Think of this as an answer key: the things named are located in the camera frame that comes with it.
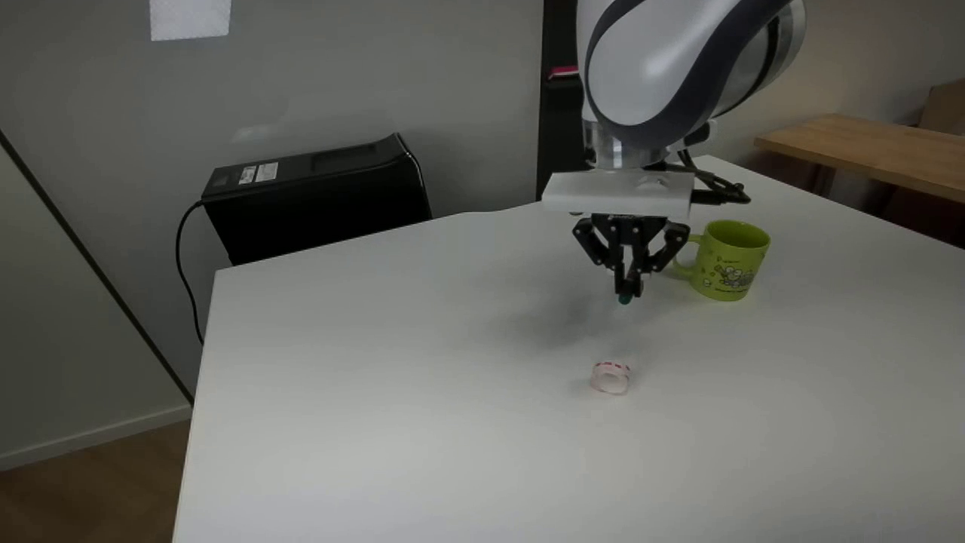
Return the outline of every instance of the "power cord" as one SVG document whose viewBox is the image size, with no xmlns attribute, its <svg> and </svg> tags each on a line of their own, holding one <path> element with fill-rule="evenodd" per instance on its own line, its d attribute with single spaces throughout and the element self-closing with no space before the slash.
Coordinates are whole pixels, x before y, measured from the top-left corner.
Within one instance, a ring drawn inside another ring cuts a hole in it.
<svg viewBox="0 0 965 543">
<path fill-rule="evenodd" d="M 194 201 L 185 215 L 182 215 L 182 224 L 177 224 L 177 231 L 176 231 L 176 264 L 177 264 L 177 278 L 182 278 L 182 286 L 188 293 L 188 302 L 190 302 L 190 322 L 194 322 L 194 334 L 199 339 L 199 345 L 206 345 L 206 334 L 202 334 L 202 320 L 199 320 L 199 302 L 190 290 L 190 280 L 185 274 L 185 261 L 182 261 L 182 237 L 185 237 L 185 224 L 188 218 L 202 209 L 202 201 Z"/>
</svg>

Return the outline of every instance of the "black box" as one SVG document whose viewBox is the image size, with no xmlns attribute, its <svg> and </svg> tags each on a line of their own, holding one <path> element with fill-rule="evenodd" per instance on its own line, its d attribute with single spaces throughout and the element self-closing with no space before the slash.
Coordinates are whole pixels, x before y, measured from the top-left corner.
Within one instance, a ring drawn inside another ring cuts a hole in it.
<svg viewBox="0 0 965 543">
<path fill-rule="evenodd" d="M 202 204 L 234 264 L 432 218 L 418 164 L 397 134 L 214 169 Z"/>
</svg>

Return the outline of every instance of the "cable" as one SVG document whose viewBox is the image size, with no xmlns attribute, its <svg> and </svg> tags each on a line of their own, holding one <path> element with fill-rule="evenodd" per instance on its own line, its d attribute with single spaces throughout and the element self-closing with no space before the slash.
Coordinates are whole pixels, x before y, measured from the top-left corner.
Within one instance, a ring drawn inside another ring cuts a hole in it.
<svg viewBox="0 0 965 543">
<path fill-rule="evenodd" d="M 182 261 L 185 224 L 188 224 L 188 218 L 190 218 L 197 209 L 202 209 L 202 201 L 194 201 L 194 204 L 182 215 L 182 224 L 177 224 L 177 231 L 176 231 L 176 264 L 177 264 L 177 278 L 182 278 L 185 293 L 188 293 L 188 302 L 190 302 L 194 334 L 199 339 L 199 345 L 206 345 L 202 320 L 199 320 L 199 302 L 194 299 L 194 290 L 190 290 L 190 280 L 188 280 L 185 261 Z"/>
<path fill-rule="evenodd" d="M 707 201 L 751 201 L 745 185 L 732 185 L 715 173 L 698 169 L 688 149 L 679 152 L 679 159 L 709 186 Z"/>
</svg>

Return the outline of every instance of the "green mug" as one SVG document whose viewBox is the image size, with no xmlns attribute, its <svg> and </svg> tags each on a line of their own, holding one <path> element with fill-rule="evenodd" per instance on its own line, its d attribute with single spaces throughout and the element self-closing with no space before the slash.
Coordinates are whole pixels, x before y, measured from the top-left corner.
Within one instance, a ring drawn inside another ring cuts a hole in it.
<svg viewBox="0 0 965 543">
<path fill-rule="evenodd" d="M 688 280 L 698 293 L 735 302 L 745 299 L 773 237 L 753 224 L 715 221 L 701 234 L 695 261 L 674 261 L 671 278 Z"/>
</svg>

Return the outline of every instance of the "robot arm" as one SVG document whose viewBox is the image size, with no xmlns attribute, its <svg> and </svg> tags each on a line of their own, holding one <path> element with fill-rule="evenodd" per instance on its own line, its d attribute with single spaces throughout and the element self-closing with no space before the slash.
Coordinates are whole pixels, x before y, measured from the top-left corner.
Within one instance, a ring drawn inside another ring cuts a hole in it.
<svg viewBox="0 0 965 543">
<path fill-rule="evenodd" d="M 553 174 L 542 201 L 589 215 L 574 234 L 612 267 L 630 302 L 691 229 L 691 201 L 749 201 L 738 185 L 698 173 L 691 142 L 741 106 L 797 55 L 802 0 L 580 0 L 580 75 L 590 173 Z"/>
<path fill-rule="evenodd" d="M 589 146 L 638 169 L 773 81 L 797 55 L 802 0 L 582 0 Z"/>
</svg>

